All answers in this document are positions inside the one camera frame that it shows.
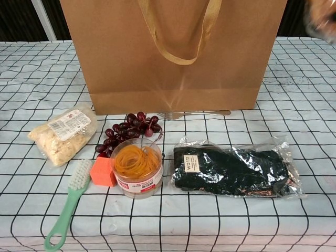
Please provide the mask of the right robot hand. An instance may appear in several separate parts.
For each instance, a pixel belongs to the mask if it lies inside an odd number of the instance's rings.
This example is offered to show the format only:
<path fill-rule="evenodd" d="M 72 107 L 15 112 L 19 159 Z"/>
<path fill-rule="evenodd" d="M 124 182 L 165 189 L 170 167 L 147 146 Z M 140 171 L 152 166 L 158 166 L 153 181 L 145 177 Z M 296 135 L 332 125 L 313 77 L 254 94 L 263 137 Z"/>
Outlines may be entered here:
<path fill-rule="evenodd" d="M 318 19 L 308 17 L 306 19 L 306 32 L 311 37 L 335 44 L 335 16 L 330 14 Z"/>

